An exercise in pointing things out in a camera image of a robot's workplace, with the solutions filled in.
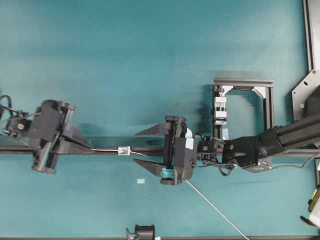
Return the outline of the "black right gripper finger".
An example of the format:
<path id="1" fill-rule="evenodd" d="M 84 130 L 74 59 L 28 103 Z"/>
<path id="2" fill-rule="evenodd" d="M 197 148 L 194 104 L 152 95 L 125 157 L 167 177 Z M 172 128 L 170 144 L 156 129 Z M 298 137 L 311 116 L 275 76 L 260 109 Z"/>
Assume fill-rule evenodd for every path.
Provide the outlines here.
<path id="1" fill-rule="evenodd" d="M 164 136 L 168 134 L 168 123 L 159 123 L 148 129 L 144 129 L 135 134 L 135 136 Z"/>
<path id="2" fill-rule="evenodd" d="M 165 168 L 165 165 L 157 162 L 141 160 L 136 158 L 134 158 L 133 161 L 157 177 L 161 176 L 162 169 Z"/>

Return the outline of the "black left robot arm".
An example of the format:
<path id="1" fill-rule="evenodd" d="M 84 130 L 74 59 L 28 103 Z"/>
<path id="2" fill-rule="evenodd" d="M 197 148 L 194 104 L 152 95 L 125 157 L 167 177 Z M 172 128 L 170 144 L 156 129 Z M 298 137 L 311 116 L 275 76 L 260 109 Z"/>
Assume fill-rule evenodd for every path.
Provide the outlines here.
<path id="1" fill-rule="evenodd" d="M 20 140 L 28 138 L 27 145 L 33 150 L 32 169 L 37 172 L 55 174 L 60 154 L 92 153 L 93 146 L 83 134 L 71 124 L 76 107 L 70 103 L 47 99 L 29 114 L 23 110 L 12 108 L 12 100 L 8 95 L 8 105 L 0 106 L 0 113 L 9 112 L 5 136 Z"/>

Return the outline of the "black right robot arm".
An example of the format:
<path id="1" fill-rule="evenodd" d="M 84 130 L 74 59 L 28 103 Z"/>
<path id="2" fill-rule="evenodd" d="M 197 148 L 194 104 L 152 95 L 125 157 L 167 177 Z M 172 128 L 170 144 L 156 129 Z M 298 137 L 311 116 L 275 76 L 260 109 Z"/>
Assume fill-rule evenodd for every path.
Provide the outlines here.
<path id="1" fill-rule="evenodd" d="M 165 117 L 138 136 L 164 136 L 163 162 L 134 159 L 134 162 L 161 178 L 161 184 L 177 186 L 192 178 L 197 161 L 202 167 L 216 167 L 223 176 L 235 167 L 258 173 L 272 169 L 271 157 L 287 150 L 316 144 L 320 140 L 320 89 L 306 99 L 306 116 L 285 126 L 269 128 L 256 136 L 221 140 L 212 136 L 199 139 L 180 116 Z"/>

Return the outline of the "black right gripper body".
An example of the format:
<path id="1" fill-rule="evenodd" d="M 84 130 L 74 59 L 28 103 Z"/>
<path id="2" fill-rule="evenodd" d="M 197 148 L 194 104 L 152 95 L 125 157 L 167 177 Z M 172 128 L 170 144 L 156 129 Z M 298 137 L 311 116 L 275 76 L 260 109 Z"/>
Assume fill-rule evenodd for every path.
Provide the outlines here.
<path id="1" fill-rule="evenodd" d="M 165 135 L 165 167 L 160 171 L 160 183 L 177 186 L 192 178 L 197 160 L 197 143 L 184 117 L 167 115 L 165 121 L 170 123 L 170 129 Z"/>

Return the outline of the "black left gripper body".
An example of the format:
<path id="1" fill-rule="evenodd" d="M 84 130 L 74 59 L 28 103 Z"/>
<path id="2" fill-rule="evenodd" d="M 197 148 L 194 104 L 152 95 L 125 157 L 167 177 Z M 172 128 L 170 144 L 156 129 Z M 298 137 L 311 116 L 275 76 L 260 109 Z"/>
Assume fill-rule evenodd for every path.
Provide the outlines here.
<path id="1" fill-rule="evenodd" d="M 70 103 L 48 99 L 36 109 L 27 137 L 33 149 L 32 169 L 55 174 L 58 154 L 53 153 L 65 123 L 69 123 L 76 107 Z"/>

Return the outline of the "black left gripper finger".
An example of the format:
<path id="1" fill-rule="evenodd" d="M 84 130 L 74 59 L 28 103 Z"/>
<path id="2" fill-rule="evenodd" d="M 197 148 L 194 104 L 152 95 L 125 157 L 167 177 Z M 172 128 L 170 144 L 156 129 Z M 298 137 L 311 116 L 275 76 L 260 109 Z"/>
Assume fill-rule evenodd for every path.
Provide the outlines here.
<path id="1" fill-rule="evenodd" d="M 92 148 L 92 143 L 84 137 L 84 135 L 70 123 L 64 123 L 62 125 L 62 136 L 69 142 L 78 144 L 86 148 Z"/>
<path id="2" fill-rule="evenodd" d="M 91 147 L 86 147 L 74 142 L 62 140 L 58 145 L 59 154 L 86 154 L 92 152 L 93 150 Z"/>

